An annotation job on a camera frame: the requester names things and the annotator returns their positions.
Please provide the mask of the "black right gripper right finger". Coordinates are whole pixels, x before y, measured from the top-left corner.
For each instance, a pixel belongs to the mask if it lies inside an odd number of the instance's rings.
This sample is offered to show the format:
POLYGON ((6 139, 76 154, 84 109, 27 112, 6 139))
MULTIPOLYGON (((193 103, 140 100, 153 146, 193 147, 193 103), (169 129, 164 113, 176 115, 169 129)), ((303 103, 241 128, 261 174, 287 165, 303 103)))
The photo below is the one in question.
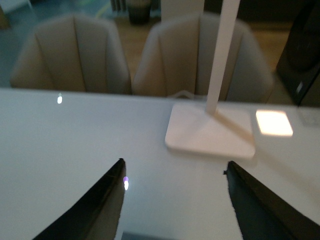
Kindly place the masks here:
POLYGON ((320 226, 234 161, 224 171, 244 240, 318 240, 320 226))

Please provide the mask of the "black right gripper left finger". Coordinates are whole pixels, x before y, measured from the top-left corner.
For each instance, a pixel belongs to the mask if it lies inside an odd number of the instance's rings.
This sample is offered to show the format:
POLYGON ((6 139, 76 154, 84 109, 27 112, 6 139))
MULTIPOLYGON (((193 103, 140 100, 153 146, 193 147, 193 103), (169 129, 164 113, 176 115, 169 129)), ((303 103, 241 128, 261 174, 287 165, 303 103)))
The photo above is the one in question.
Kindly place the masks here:
POLYGON ((120 158, 36 240, 113 240, 124 201, 126 163, 120 158))

